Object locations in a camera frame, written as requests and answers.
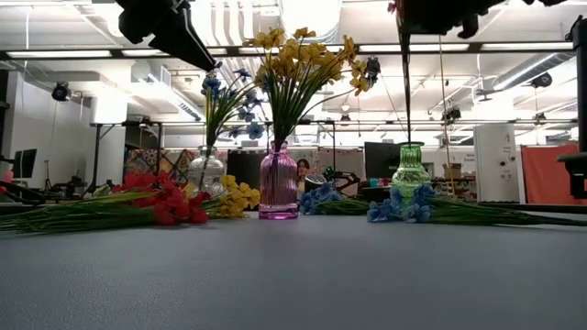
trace person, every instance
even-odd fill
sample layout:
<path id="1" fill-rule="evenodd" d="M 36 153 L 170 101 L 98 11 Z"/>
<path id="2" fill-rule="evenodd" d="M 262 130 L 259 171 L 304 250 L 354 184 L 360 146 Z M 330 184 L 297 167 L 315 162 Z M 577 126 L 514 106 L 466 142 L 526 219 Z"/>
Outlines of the person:
<path id="1" fill-rule="evenodd" d="M 305 175 L 310 170 L 310 163 L 307 159 L 297 161 L 297 198 L 300 199 L 305 191 Z"/>

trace vase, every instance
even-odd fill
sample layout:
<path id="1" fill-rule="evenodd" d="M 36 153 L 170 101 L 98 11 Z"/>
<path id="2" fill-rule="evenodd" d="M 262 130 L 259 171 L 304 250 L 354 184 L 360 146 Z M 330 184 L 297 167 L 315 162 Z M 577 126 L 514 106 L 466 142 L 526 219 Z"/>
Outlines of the vase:
<path id="1" fill-rule="evenodd" d="M 422 166 L 422 142 L 402 143 L 400 166 L 392 177 L 392 187 L 402 195 L 404 205 L 410 205 L 415 189 L 423 183 L 430 184 L 430 175 Z"/>
<path id="2" fill-rule="evenodd" d="M 220 178 L 225 175 L 224 163 L 216 158 L 216 148 L 201 146 L 200 155 L 190 163 L 188 180 L 195 187 L 194 193 L 209 193 L 212 197 L 224 192 Z"/>
<path id="3" fill-rule="evenodd" d="M 287 141 L 273 141 L 260 164 L 259 219 L 297 218 L 297 164 L 287 154 Z"/>

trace yellow flower bunch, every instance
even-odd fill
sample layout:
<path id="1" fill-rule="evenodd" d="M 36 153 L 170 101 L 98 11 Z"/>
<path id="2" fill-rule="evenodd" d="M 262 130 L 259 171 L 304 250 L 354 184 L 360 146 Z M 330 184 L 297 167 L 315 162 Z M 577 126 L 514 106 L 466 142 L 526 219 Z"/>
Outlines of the yellow flower bunch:
<path id="1" fill-rule="evenodd" d="M 243 43 L 244 46 L 263 49 L 255 83 L 269 96 L 276 140 L 285 140 L 298 120 L 314 106 L 352 92 L 359 95 L 369 91 L 370 84 L 365 75 L 367 64 L 356 60 L 354 40 L 345 35 L 343 48 L 332 52 L 318 42 L 304 43 L 305 39 L 315 36 L 314 31 L 303 27 L 298 28 L 292 38 L 286 39 L 283 29 L 276 28 L 269 33 L 260 32 L 256 38 Z M 267 51 L 275 48 L 278 51 Z M 326 83 L 340 81 L 344 72 L 352 72 L 349 91 L 308 107 L 308 95 L 315 94 Z"/>
<path id="2" fill-rule="evenodd" d="M 237 184 L 232 175 L 225 175 L 220 179 L 227 193 L 220 196 L 220 206 L 212 214 L 221 218 L 244 218 L 243 210 L 248 206 L 255 207 L 259 204 L 260 193 L 257 189 L 250 189 L 245 182 Z"/>

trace pink glass vase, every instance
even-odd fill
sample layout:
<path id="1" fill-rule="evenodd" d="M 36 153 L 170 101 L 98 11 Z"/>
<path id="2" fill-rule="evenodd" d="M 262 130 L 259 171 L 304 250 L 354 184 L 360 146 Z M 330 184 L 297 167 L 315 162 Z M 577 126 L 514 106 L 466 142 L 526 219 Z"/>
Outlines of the pink glass vase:
<path id="1" fill-rule="evenodd" d="M 297 218 L 297 164 L 287 154 L 287 141 L 273 141 L 260 164 L 259 219 Z"/>

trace table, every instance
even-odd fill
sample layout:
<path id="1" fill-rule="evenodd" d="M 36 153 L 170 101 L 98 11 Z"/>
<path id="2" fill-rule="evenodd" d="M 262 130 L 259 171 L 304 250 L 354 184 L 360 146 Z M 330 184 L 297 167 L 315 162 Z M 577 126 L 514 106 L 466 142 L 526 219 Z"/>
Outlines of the table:
<path id="1" fill-rule="evenodd" d="M 587 232 L 302 216 L 0 234 L 0 329 L 587 329 Z"/>

